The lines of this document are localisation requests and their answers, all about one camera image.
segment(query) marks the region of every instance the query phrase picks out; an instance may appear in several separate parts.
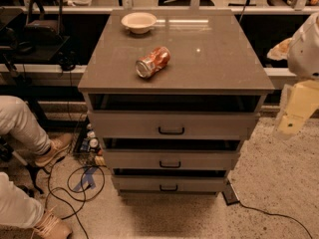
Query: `drawer handle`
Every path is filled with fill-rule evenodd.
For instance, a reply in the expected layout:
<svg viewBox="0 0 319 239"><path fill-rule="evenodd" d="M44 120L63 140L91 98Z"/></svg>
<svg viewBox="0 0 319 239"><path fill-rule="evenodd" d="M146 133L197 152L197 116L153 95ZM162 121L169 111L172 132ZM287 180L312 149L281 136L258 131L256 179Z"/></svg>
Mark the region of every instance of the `drawer handle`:
<svg viewBox="0 0 319 239"><path fill-rule="evenodd" d="M161 185L159 186L159 190L163 192L175 192L178 191L178 185L175 188L163 188Z"/></svg>
<svg viewBox="0 0 319 239"><path fill-rule="evenodd" d="M160 134L170 134L170 135L181 135L183 133L185 133L185 128L182 127L181 131L163 131L160 126L159 126L159 133Z"/></svg>
<svg viewBox="0 0 319 239"><path fill-rule="evenodd" d="M160 161L159 161L159 166L160 166L161 168L180 168L181 163L180 163L180 161L179 161L179 162L178 162L178 165L163 165L162 162L161 162L161 160L160 160Z"/></svg>

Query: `bowl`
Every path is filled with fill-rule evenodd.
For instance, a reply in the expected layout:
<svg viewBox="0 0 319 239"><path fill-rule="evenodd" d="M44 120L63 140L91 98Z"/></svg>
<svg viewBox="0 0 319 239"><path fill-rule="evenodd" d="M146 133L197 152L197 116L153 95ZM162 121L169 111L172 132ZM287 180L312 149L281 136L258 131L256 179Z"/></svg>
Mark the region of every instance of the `bowl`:
<svg viewBox="0 0 319 239"><path fill-rule="evenodd" d="M150 27L155 24L157 17L147 12L135 12L126 15L122 19L122 24L129 28L135 34L144 34L150 30Z"/></svg>

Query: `white pants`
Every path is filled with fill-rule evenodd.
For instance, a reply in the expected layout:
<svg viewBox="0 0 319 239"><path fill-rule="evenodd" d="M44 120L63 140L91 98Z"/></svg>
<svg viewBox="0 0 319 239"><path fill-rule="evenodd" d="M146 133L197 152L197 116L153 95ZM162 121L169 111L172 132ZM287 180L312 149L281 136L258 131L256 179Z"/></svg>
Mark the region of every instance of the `white pants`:
<svg viewBox="0 0 319 239"><path fill-rule="evenodd" d="M10 133L35 154L50 147L46 132L38 125L28 106L20 99L0 96L0 135ZM44 208L0 172L0 224L31 228L42 218Z"/></svg>

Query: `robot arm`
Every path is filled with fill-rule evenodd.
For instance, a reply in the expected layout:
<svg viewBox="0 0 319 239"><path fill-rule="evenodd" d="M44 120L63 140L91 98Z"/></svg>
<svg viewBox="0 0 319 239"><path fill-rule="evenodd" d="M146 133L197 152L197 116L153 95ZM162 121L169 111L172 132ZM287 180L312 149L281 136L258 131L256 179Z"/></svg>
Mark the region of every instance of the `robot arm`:
<svg viewBox="0 0 319 239"><path fill-rule="evenodd" d="M300 82L281 96L284 104L280 104L274 135L282 139L298 133L319 109L319 13L312 14L293 35L287 61Z"/></svg>

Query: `shoe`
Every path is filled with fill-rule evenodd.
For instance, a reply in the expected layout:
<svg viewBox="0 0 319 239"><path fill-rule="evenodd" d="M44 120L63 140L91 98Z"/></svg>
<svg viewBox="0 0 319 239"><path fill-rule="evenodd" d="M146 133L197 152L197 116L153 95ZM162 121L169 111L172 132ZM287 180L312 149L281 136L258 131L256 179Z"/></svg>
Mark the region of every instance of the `shoe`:
<svg viewBox="0 0 319 239"><path fill-rule="evenodd" d="M34 233L43 239L66 239L72 234L72 229L66 222L55 216L51 209L46 210L42 219L34 226Z"/></svg>
<svg viewBox="0 0 319 239"><path fill-rule="evenodd" d="M69 147L72 138L73 137L70 133L65 133L57 138L52 139L50 151L43 155L37 155L35 158L36 165L39 167L46 166L57 154Z"/></svg>

